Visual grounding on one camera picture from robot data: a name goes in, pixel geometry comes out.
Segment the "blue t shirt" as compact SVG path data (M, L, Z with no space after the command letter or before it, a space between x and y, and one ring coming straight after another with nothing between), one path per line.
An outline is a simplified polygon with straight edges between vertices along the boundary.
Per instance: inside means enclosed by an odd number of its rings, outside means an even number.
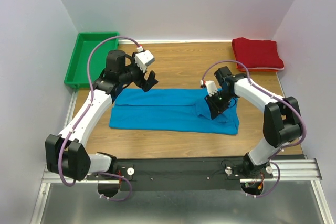
M168 130L236 135L237 102L215 119L205 101L205 89L127 88L117 97L109 126L127 130Z

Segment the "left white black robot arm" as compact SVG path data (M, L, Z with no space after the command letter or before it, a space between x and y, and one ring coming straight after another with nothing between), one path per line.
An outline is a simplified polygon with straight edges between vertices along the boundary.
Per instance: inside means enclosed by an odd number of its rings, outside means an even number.
M126 86L134 83L144 92L158 83L155 72L146 75L154 63L154 55L140 49L132 55L122 50L109 51L106 67L93 83L93 89L71 122L58 135L49 135L45 141L48 171L81 181L89 173L99 173L104 179L116 175L115 157L109 154L88 154L86 144L92 130L105 111L112 106Z

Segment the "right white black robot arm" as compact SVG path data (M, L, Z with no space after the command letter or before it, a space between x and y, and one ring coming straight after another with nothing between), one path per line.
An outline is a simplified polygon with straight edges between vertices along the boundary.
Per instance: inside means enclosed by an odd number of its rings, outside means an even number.
M248 73L232 74L228 67L219 68L215 77L216 82L200 80L200 86L207 91L205 101L211 119L227 110L234 98L244 98L264 115L263 137L244 155L240 165L243 175L255 177L280 151L294 146L294 140L304 139L307 129L297 99L271 93L252 81Z

